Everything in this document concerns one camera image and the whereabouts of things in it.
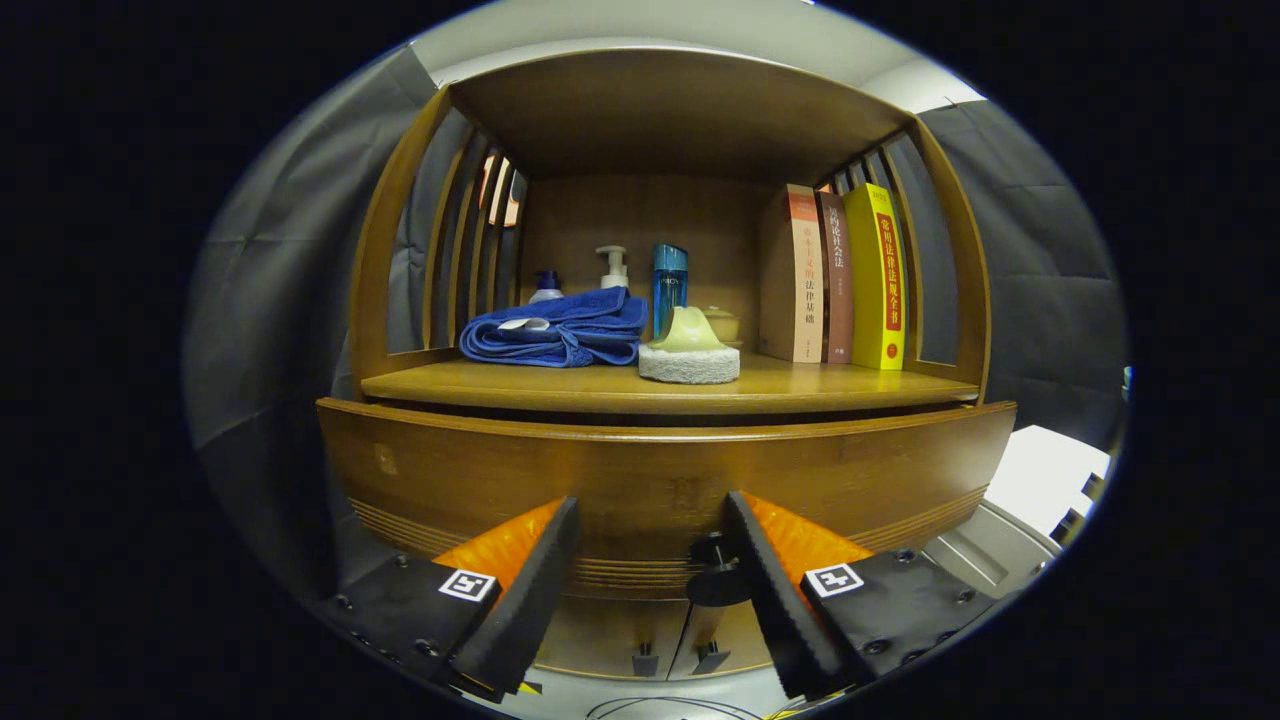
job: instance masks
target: cabinet handle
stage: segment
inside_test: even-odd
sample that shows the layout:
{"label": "cabinet handle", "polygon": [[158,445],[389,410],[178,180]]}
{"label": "cabinet handle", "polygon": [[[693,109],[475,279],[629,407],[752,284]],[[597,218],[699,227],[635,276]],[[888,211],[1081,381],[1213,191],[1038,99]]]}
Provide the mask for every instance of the cabinet handle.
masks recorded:
{"label": "cabinet handle", "polygon": [[722,651],[716,641],[712,641],[698,648],[698,667],[690,675],[705,675],[707,673],[714,673],[717,667],[721,666],[724,660],[728,659],[728,651]]}
{"label": "cabinet handle", "polygon": [[640,655],[631,656],[631,671],[637,678],[653,678],[658,674],[658,656],[652,652],[652,644],[640,643]]}

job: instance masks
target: decorative groove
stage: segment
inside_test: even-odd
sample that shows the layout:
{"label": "decorative groove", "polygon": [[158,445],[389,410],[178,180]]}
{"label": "decorative groove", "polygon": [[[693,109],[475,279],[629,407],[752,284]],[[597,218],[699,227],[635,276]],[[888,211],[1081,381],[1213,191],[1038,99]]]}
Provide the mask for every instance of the decorative groove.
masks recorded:
{"label": "decorative groove", "polygon": [[[920,534],[937,534],[946,527],[959,524],[982,502],[987,488],[977,488],[951,502],[927,512],[905,518],[891,525],[876,528],[865,533],[849,536],[849,539],[873,552],[883,552],[901,547]],[[451,533],[416,523],[407,518],[387,512],[349,498],[356,515],[365,527],[383,539],[426,556],[440,555],[467,539],[466,536]],[[667,560],[612,560],[581,557],[573,562],[570,575],[570,588],[612,596],[635,593],[649,598],[684,598],[685,584],[701,569],[696,562],[685,559]]]}
{"label": "decorative groove", "polygon": [[947,525],[954,527],[961,519],[973,514],[973,510],[982,502],[986,492],[986,487],[974,489],[928,512],[914,515],[892,525],[849,536],[849,539],[873,552],[883,552],[901,547],[904,541],[911,539],[923,532],[941,534],[947,529]]}

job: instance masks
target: brown book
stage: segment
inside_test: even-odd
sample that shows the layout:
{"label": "brown book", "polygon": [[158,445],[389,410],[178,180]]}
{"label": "brown book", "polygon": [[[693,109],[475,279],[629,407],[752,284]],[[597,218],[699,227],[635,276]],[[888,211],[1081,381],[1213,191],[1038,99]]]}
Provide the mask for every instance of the brown book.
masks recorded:
{"label": "brown book", "polygon": [[788,184],[760,220],[760,352],[822,361],[822,238],[813,190]]}
{"label": "brown book", "polygon": [[849,223],[845,202],[833,192],[818,193],[822,215],[822,249],[827,261],[822,265],[823,306],[827,329],[823,357],[827,363],[850,363],[854,350],[854,293],[849,270]]}

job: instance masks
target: pump dispenser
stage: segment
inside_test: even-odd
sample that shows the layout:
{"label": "pump dispenser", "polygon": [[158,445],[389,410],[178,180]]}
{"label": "pump dispenser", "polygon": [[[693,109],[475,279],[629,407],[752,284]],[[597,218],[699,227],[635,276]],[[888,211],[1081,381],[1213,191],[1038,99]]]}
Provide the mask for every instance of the pump dispenser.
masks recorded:
{"label": "pump dispenser", "polygon": [[627,266],[622,264],[627,249],[621,245],[605,245],[596,247],[595,251],[609,259],[609,273],[600,277],[600,287],[630,287],[627,284]]}

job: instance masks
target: white sponge base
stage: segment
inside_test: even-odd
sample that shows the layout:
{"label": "white sponge base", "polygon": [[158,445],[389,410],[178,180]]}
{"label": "white sponge base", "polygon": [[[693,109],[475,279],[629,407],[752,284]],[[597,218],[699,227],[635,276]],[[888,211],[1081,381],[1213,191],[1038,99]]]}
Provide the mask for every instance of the white sponge base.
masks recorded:
{"label": "white sponge base", "polygon": [[668,352],[640,345],[640,377],[664,383],[731,383],[741,372],[736,347]]}

